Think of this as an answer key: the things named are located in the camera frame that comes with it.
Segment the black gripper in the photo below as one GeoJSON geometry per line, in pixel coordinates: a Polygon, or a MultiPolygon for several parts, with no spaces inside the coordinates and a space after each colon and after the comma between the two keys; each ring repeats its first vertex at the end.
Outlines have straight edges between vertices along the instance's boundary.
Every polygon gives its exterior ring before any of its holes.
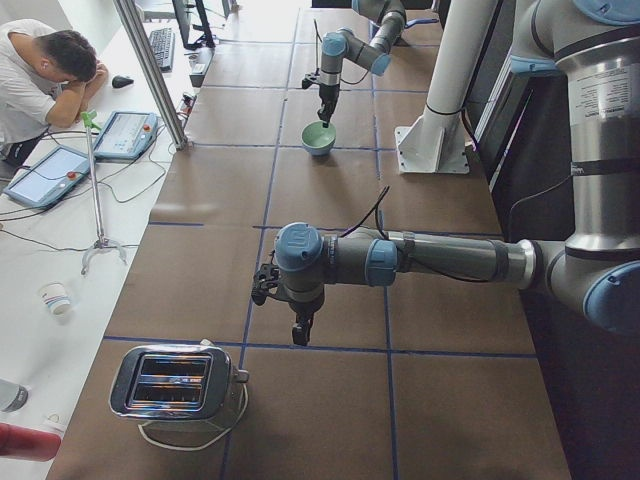
{"type": "Polygon", "coordinates": [[[332,78],[324,79],[320,74],[308,73],[302,79],[301,87],[308,89],[312,85],[319,87],[321,106],[317,111],[318,118],[324,127],[328,127],[337,107],[340,93],[340,80],[332,78]]]}
{"type": "Polygon", "coordinates": [[[268,298],[289,305],[295,313],[292,326],[293,344],[307,346],[314,315],[324,304],[324,286],[313,287],[305,292],[292,290],[286,286],[285,276],[280,272],[280,268],[273,263],[265,263],[253,276],[251,299],[254,304],[261,306],[268,298]]]}

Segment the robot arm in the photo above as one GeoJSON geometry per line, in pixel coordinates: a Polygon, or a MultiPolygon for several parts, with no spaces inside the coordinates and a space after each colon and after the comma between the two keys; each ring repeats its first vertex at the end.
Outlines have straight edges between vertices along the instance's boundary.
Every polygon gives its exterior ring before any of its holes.
{"type": "MultiPolygon", "coordinates": [[[[432,83],[421,116],[397,127],[400,173],[466,173],[464,110],[501,1],[450,1],[432,83]]],[[[511,282],[547,293],[604,330],[639,336],[639,1],[516,1],[510,66],[514,74],[567,78],[573,233],[562,241],[498,240],[384,231],[360,224],[341,235],[321,235],[304,222],[290,223],[275,237],[271,261],[253,277],[256,305],[267,298],[295,312],[294,344],[310,340],[314,314],[327,284],[389,286],[397,273],[424,272],[454,280],[511,282]]],[[[381,76],[389,52],[413,23],[402,1],[351,1],[351,8],[378,31],[368,42],[350,29],[321,40],[320,66],[302,88],[319,86],[316,143],[323,155],[335,133],[331,117],[345,59],[381,76]]]]}
{"type": "Polygon", "coordinates": [[[378,27],[373,39],[365,42],[348,28],[325,34],[320,42],[319,66],[302,80],[303,89],[312,84],[319,86],[321,107],[317,115],[323,128],[329,127],[337,107],[343,61],[347,59],[382,76],[391,61],[389,53],[406,26],[406,12],[401,1],[352,1],[351,8],[378,27]]]}

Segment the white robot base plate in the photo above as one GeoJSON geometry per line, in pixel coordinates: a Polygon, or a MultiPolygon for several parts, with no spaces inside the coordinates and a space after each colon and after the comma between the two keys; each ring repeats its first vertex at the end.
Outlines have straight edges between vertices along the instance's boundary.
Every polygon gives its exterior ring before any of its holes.
{"type": "Polygon", "coordinates": [[[394,129],[400,174],[468,174],[464,128],[454,116],[421,115],[394,129]]]}

